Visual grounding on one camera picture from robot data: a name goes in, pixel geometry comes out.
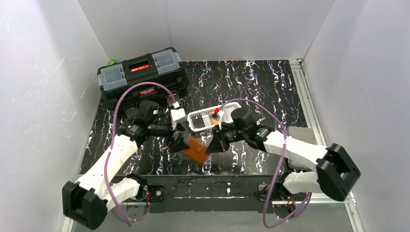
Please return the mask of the brown leather card holder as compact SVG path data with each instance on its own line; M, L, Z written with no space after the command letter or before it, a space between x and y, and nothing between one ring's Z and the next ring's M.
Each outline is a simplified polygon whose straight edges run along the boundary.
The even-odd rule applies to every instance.
M206 154L207 146L193 137L188 139L187 145L189 148L182 150L182 154L199 164L204 164L209 157L209 154Z

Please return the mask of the black credit card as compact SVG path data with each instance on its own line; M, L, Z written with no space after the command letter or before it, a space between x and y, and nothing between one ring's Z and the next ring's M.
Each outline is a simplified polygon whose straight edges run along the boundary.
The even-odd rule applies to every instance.
M196 130L203 131L207 130L211 125L208 117L196 117L192 120L193 126Z

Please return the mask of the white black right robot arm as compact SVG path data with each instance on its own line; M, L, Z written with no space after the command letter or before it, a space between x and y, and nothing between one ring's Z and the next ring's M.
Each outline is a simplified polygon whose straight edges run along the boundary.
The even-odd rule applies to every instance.
M283 155L306 166L307 172L288 173L274 185L281 194L323 193L342 202L361 177L361 171L341 145L326 147L285 136L272 127L258 125L242 108L233 110L231 117L232 123L222 122L212 129L206 154L226 152L231 143L244 140L254 149Z

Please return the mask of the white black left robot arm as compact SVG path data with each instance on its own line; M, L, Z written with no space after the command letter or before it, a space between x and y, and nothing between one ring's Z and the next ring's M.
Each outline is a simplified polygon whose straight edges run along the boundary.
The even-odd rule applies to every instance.
M140 103L119 130L112 132L111 144L97 162L75 182L68 181L63 186L64 216L94 230L104 222L109 211L137 197L145 180L131 174L118 183L112 183L112 179L149 137L166 138L172 153L189 149L181 134L185 129L182 123L187 119L185 110L174 103L166 122L160 121L159 110L156 102Z

